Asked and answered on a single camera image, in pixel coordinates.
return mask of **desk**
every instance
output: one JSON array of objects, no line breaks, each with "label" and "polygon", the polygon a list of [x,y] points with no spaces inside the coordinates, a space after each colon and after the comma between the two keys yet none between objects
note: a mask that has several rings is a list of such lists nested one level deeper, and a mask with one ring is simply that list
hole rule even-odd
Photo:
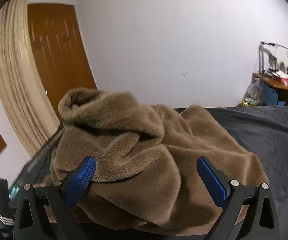
[{"label": "desk", "polygon": [[280,82],[274,80],[271,77],[263,76],[260,73],[253,73],[253,77],[259,78],[269,86],[273,87],[278,94],[279,100],[285,101],[286,105],[288,106],[288,86],[281,84]]}]

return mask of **mattress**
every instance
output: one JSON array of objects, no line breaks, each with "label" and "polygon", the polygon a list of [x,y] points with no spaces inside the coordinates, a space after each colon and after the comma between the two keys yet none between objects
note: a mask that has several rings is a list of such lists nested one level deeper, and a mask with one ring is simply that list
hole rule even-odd
[{"label": "mattress", "polygon": [[[208,111],[241,146],[254,152],[261,160],[269,178],[277,209],[280,239],[288,240],[288,107],[209,108]],[[50,153],[58,143],[59,135],[60,133],[54,136],[23,168],[22,173],[13,183],[11,191],[16,191],[25,183],[41,182],[45,175],[49,174]],[[17,197],[18,195],[14,194],[11,198],[13,206],[16,206]],[[241,225],[239,223],[233,228],[230,239],[236,238]],[[53,227],[59,234],[57,225],[53,224]],[[202,240],[204,238],[204,236],[161,236],[134,229],[117,231],[97,224],[81,224],[81,227],[89,236],[96,230],[102,235],[102,239],[111,237],[134,239],[135,237],[136,239]]]}]

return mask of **blanket fold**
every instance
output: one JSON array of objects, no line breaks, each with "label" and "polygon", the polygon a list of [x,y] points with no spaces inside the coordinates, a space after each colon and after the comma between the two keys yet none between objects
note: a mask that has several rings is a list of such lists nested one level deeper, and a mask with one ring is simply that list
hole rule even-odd
[{"label": "blanket fold", "polygon": [[[164,105],[138,104],[130,93],[78,88],[63,97],[58,109],[65,132],[52,153],[53,179],[63,179],[85,156],[96,159],[93,182],[78,204],[83,212],[73,213],[79,222],[206,234],[221,209],[196,172],[203,155],[230,179],[268,183],[258,157],[202,107],[178,114]],[[238,221],[245,214],[243,207]]]}]

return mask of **plush fabric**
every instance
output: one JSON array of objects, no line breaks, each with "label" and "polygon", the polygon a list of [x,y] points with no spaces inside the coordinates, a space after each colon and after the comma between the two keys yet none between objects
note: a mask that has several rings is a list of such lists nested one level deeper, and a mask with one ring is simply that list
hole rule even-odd
[{"label": "plush fabric", "polygon": [[[79,222],[168,235],[207,233],[221,208],[196,172],[203,155],[230,179],[268,183],[258,157],[200,106],[178,114],[164,105],[140,105],[130,93],[83,88],[69,91],[58,109],[65,132],[52,154],[53,179],[63,179],[85,156],[97,164],[78,204],[83,213],[73,212]],[[238,221],[245,214],[242,208]]]}]

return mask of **silver screw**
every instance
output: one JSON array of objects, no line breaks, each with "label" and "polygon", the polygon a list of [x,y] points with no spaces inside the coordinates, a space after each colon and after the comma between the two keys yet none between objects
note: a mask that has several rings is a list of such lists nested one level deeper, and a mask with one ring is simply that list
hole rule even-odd
[{"label": "silver screw", "polygon": [[238,180],[233,179],[233,180],[231,180],[231,184],[232,184],[233,186],[237,187],[240,183],[239,183]]},{"label": "silver screw", "polygon": [[262,184],[262,188],[263,188],[263,189],[268,189],[268,185],[267,185],[266,183],[263,183],[263,184]]},{"label": "silver screw", "polygon": [[24,190],[28,190],[28,189],[30,189],[31,188],[31,184],[25,184],[24,185]]},{"label": "silver screw", "polygon": [[61,183],[62,183],[62,182],[61,182],[60,180],[55,180],[55,181],[53,182],[53,186],[54,186],[54,187],[58,187]]}]

